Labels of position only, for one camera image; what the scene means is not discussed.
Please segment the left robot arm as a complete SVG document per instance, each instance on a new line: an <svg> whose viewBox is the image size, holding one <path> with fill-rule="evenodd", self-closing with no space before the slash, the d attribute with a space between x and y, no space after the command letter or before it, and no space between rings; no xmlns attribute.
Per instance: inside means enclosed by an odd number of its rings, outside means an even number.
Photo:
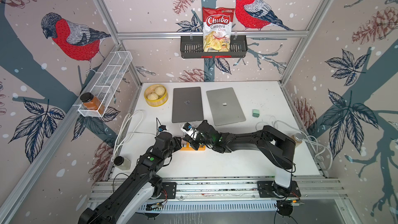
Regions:
<svg viewBox="0 0 398 224"><path fill-rule="evenodd" d="M121 186L96 209L87 208L78 223L126 224L147 200L161 194L163 178L157 172L165 160L180 149L180 137L161 132Z"/></svg>

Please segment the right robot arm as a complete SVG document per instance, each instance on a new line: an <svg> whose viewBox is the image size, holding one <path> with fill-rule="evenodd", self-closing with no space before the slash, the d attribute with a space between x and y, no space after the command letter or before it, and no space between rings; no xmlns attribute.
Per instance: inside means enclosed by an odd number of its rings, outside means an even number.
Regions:
<svg viewBox="0 0 398 224"><path fill-rule="evenodd" d="M218 153L231 153L238 150L262 152L278 168L272 183L273 194L282 198L292 193L295 141L276 128L265 125L262 130L252 133L222 133L216 131L207 120L204 120L196 128L190 123L185 123L181 130L184 132L183 140L188 142L194 150L204 145Z"/></svg>

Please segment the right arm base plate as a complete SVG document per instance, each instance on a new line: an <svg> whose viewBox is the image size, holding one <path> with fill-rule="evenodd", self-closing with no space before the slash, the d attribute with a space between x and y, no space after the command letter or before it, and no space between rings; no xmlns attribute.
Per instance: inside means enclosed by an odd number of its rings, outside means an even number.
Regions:
<svg viewBox="0 0 398 224"><path fill-rule="evenodd" d="M258 181L260 198L300 198L301 192L296 181L292 180L288 188L277 185L274 181Z"/></svg>

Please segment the green charger plug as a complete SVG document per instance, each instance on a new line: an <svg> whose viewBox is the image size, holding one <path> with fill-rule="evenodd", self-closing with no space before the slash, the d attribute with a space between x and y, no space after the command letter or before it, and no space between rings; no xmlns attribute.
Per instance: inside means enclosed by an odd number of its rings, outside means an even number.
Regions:
<svg viewBox="0 0 398 224"><path fill-rule="evenodd" d="M252 110L252 116L255 117L255 118L260 117L260 111L253 109Z"/></svg>

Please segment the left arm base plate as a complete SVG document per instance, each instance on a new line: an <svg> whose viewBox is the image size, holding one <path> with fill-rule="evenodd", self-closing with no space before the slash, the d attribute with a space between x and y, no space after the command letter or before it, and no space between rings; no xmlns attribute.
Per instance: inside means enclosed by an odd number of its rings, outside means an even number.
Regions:
<svg viewBox="0 0 398 224"><path fill-rule="evenodd" d="M158 195L153 196L152 199L164 201L166 199L175 199L177 191L177 183L176 182L166 182L162 183L161 191Z"/></svg>

